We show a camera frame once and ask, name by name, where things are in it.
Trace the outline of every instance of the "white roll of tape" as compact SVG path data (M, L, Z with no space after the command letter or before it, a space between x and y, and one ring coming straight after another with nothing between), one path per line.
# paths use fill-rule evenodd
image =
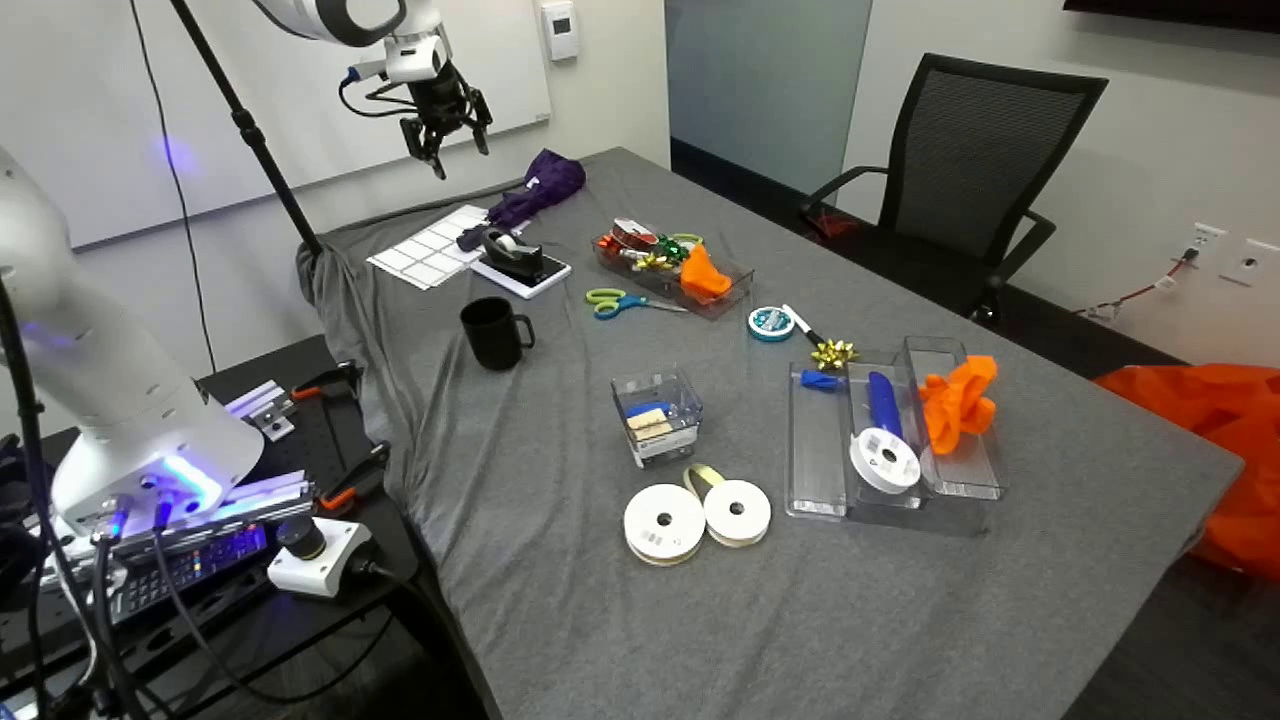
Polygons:
M861 481L867 481L883 497L902 497L918 484L918 456L910 443L883 429L864 429L846 441L846 461Z
M702 497L708 532L722 547L753 547L768 538L773 505L763 490L746 481L718 481Z
M629 499L625 538L641 565L685 565L702 541L702 505L675 484L652 484Z

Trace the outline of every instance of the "black office chair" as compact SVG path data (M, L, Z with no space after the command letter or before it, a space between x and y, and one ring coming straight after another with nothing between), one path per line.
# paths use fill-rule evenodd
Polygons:
M816 187L799 219L840 252L978 323L999 323L999 290L1054 231L1030 202L1067 158L1107 81L923 55L892 132L889 170L846 170ZM880 226L824 202L889 173Z

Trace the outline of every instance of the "scissors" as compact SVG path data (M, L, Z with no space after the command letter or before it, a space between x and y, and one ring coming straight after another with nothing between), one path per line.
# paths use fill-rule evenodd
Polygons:
M688 314L678 303L659 303L625 290L586 290L586 308L596 321L614 321L629 308Z

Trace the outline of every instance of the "chair backrest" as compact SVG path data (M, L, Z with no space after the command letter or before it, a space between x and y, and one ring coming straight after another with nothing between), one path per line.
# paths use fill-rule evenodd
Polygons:
M880 227L999 263L1102 88L923 55L892 132Z

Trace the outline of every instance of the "plastic bag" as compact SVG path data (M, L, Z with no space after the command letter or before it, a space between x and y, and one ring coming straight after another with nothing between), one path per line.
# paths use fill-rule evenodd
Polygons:
M1099 386L1245 461L1197 554L1236 573L1280 580L1280 371L1220 364L1121 369Z

